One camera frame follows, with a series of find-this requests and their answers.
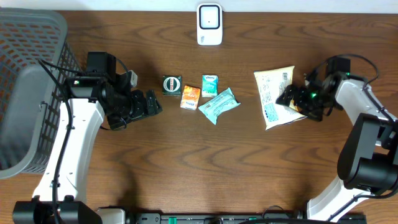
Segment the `teal tissue pack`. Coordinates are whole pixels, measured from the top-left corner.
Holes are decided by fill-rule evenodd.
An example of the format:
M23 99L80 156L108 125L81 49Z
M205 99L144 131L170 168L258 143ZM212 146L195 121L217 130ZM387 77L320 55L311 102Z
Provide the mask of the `teal tissue pack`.
M202 97L214 98L218 95L218 76L203 75L202 76Z

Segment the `yellow snack bag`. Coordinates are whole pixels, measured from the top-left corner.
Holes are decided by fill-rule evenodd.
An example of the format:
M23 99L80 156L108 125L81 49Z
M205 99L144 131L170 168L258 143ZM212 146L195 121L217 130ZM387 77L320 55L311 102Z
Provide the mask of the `yellow snack bag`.
M276 103L287 86L292 84L294 68L294 66L289 66L254 72L261 99L262 114L266 122L266 131L306 118L298 112L298 108L293 103L289 103L287 106Z

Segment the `orange tissue pack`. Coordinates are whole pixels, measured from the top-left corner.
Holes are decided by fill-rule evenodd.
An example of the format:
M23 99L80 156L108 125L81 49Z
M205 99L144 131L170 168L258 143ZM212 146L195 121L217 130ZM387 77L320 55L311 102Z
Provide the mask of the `orange tissue pack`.
M180 107L186 110L196 110L200 99L200 93L201 90L199 88L185 85Z

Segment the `teal wet wipe packet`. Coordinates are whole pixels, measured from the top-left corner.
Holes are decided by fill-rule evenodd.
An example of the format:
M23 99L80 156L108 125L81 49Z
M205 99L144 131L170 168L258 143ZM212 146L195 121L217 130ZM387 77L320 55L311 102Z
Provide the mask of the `teal wet wipe packet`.
M214 124L217 124L218 116L225 111L231 110L240 103L235 99L235 96L230 88L225 89L219 95L201 105L198 109Z

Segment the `green round logo box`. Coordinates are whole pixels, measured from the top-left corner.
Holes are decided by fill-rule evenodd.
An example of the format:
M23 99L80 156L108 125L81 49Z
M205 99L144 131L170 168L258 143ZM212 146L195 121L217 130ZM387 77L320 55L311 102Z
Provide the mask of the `green round logo box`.
M180 96L182 93L182 77L164 75L162 93L164 96Z

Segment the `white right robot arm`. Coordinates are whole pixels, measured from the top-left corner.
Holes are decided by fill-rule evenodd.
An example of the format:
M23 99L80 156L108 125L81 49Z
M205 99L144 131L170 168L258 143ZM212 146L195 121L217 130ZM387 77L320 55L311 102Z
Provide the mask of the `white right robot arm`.
M315 121L322 120L324 108L338 108L353 124L338 158L338 175L308 201L306 219L337 222L367 199L397 194L397 118L380 104L365 78L335 72L322 83L287 86L276 103L293 103Z

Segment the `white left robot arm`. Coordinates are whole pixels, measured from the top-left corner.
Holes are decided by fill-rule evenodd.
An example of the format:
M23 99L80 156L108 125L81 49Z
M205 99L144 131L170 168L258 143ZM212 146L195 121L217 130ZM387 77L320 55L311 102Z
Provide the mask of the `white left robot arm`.
M49 163L32 199L14 206L14 223L134 223L122 207L92 210L86 205L86 176L103 121L121 131L131 122L162 112L153 90L136 89L132 70L116 72L121 60L107 52L89 52L84 72L63 83L60 122Z

